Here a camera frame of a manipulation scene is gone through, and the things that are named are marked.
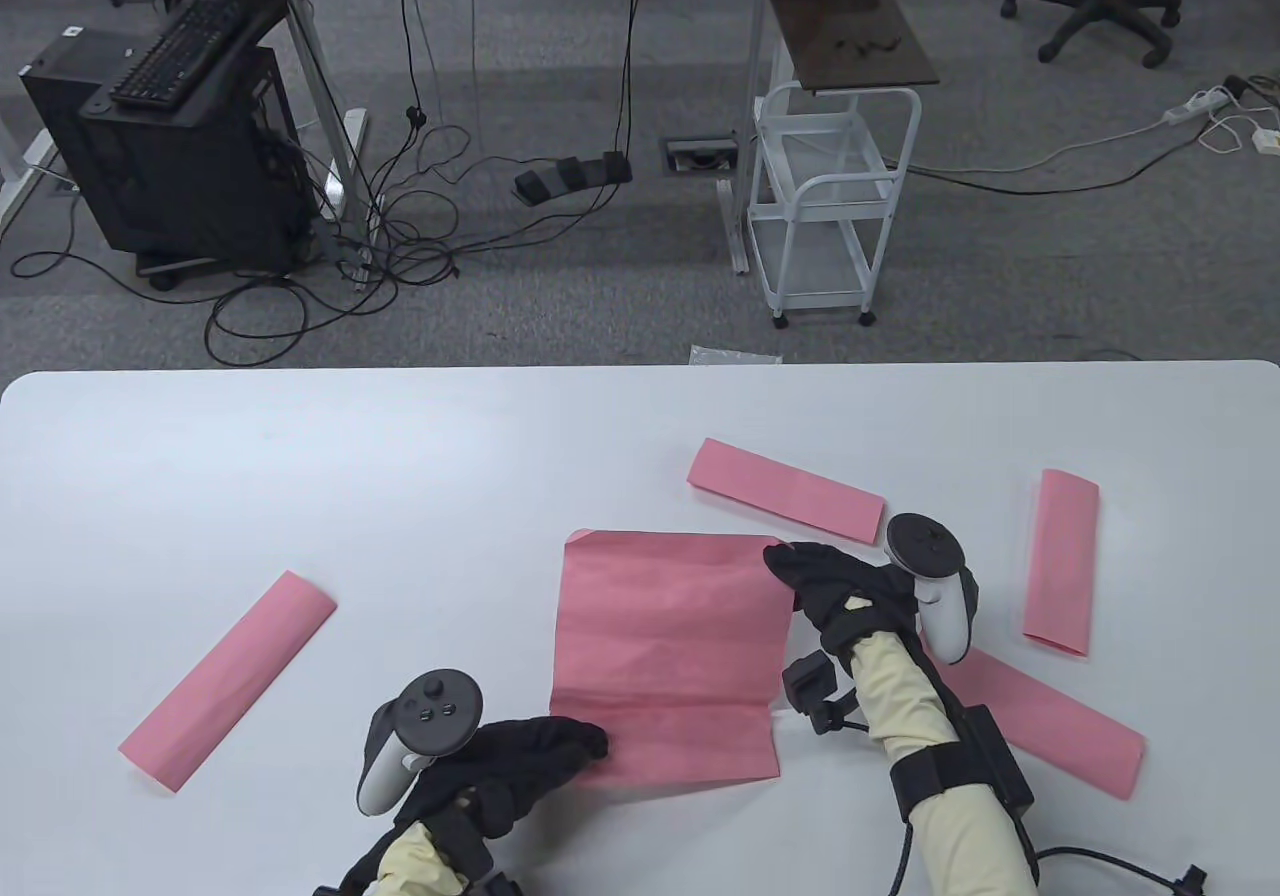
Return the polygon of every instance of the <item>desk leg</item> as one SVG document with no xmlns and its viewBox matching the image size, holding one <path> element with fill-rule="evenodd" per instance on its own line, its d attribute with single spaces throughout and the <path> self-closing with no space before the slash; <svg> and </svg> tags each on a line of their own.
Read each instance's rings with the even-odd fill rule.
<svg viewBox="0 0 1280 896">
<path fill-rule="evenodd" d="M 0 178 L 4 179 L 0 183 L 0 233 L 9 228 L 9 221 L 18 212 L 23 200 L 36 188 L 40 170 L 31 166 L 49 165 L 55 151 L 49 131 L 41 129 L 27 151 L 20 152 L 13 133 L 4 124 L 4 119 L 0 119 Z"/>
<path fill-rule="evenodd" d="M 316 119 L 324 131 L 325 141 L 329 142 L 329 150 L 333 152 L 330 178 L 325 182 L 325 196 L 329 197 L 334 219 L 338 219 L 348 200 L 360 198 L 355 166 L 356 155 L 360 152 L 360 141 L 365 132 L 366 110 L 348 110 L 346 119 L 339 114 L 337 97 L 328 83 L 332 73 L 325 64 L 320 37 L 303 0 L 289 0 L 288 22 L 293 47 L 298 51 L 298 61 L 302 64 L 302 77 L 306 77 L 307 91 L 310 91 L 311 101 L 315 104 Z"/>
<path fill-rule="evenodd" d="M 755 0 L 751 6 L 751 41 L 746 54 L 746 106 L 742 120 L 735 133 L 737 138 L 737 169 L 732 179 L 717 179 L 716 195 L 719 198 L 721 219 L 724 221 L 724 236 L 728 238 L 728 255 L 733 271 L 739 275 L 751 271 L 746 257 L 746 241 L 742 234 L 742 220 L 746 214 L 746 172 L 751 168 L 751 151 L 755 142 L 755 92 L 760 78 L 760 46 L 764 36 L 764 9 L 769 0 Z"/>
</svg>

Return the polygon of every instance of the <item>chair base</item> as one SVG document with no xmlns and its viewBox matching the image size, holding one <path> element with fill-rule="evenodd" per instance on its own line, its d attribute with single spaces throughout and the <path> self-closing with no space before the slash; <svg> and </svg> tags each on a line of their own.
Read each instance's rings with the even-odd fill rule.
<svg viewBox="0 0 1280 896">
<path fill-rule="evenodd" d="M 1000 8 L 1000 14 L 1006 19 L 1011 19 L 1018 14 L 1018 1 L 1019 0 L 1005 0 L 1005 4 Z M 1083 29 L 1089 23 L 1097 23 L 1102 19 L 1107 22 L 1123 26 L 1129 32 L 1133 32 L 1147 42 L 1151 44 L 1152 49 L 1142 58 L 1142 64 L 1148 69 L 1155 69 L 1166 59 L 1174 49 L 1174 41 L 1156 26 L 1152 19 L 1142 13 L 1143 9 L 1164 9 L 1164 17 L 1161 18 L 1161 26 L 1166 28 L 1172 28 L 1178 26 L 1181 19 L 1181 0 L 1034 0 L 1038 3 L 1056 3 L 1060 6 L 1070 6 L 1075 12 L 1066 18 L 1066 22 L 1053 33 L 1052 40 L 1046 42 L 1039 49 L 1041 63 L 1048 63 L 1059 51 L 1080 29 Z"/>
</svg>

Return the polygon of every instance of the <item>folded pink paper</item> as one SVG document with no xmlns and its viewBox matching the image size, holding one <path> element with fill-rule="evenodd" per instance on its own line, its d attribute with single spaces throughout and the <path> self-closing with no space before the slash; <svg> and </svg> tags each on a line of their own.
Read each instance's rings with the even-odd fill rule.
<svg viewBox="0 0 1280 896">
<path fill-rule="evenodd" d="M 977 649 L 938 672 L 965 705 L 984 703 L 1015 746 L 1117 799 L 1133 796 L 1142 733 Z"/>
<path fill-rule="evenodd" d="M 338 604 L 284 573 L 120 744 L 120 753 L 174 792 L 324 626 Z"/>
<path fill-rule="evenodd" d="M 872 545 L 884 499 L 708 439 L 689 470 L 689 483 L 777 516 Z"/>
<path fill-rule="evenodd" d="M 769 536 L 580 532 L 564 545 L 552 712 L 609 733 L 589 786 L 778 776 L 791 593 Z"/>
<path fill-rule="evenodd" d="M 1060 470 L 1041 475 L 1023 634 L 1074 655 L 1089 654 L 1098 488 Z"/>
</svg>

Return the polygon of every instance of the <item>black glove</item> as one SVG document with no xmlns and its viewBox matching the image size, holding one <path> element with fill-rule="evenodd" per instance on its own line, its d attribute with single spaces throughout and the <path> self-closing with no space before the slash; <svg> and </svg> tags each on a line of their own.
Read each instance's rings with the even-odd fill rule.
<svg viewBox="0 0 1280 896">
<path fill-rule="evenodd" d="M 795 590 L 795 608 L 804 609 L 822 634 L 822 648 L 844 668 L 854 644 L 872 632 L 915 635 L 915 580 L 900 567 L 872 566 L 822 543 L 768 547 L 764 564 Z M 850 596 L 872 605 L 849 611 Z"/>
<path fill-rule="evenodd" d="M 495 840 L 507 836 L 538 800 L 608 754 L 604 730 L 568 717 L 481 726 L 466 746 L 419 774 L 396 814 L 394 828 L 352 867 L 339 892 L 362 893 L 378 878 L 378 864 L 389 846 L 412 823 L 428 820 L 456 800 L 465 803 L 462 812 L 476 831 Z"/>
</svg>

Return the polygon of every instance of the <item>pink paper sheet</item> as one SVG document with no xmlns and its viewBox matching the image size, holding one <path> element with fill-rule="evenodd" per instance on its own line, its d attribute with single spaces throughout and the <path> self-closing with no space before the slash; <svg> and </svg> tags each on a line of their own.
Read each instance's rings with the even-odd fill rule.
<svg viewBox="0 0 1280 896">
<path fill-rule="evenodd" d="M 769 536 L 585 532 L 564 545 L 552 712 L 609 733 L 580 783 L 778 776 L 769 703 L 792 594 Z"/>
<path fill-rule="evenodd" d="M 977 649 L 937 666 L 961 703 L 987 704 L 1015 746 L 1117 799 L 1133 796 L 1147 754 L 1142 733 Z"/>
<path fill-rule="evenodd" d="M 129 733 L 120 753 L 180 790 L 337 608 L 301 576 L 284 573 Z"/>
<path fill-rule="evenodd" d="M 1061 470 L 1041 475 L 1023 634 L 1074 655 L 1089 654 L 1098 488 Z"/>
<path fill-rule="evenodd" d="M 884 499 L 854 486 L 797 470 L 745 449 L 708 439 L 689 481 L 777 516 L 873 545 Z"/>
</svg>

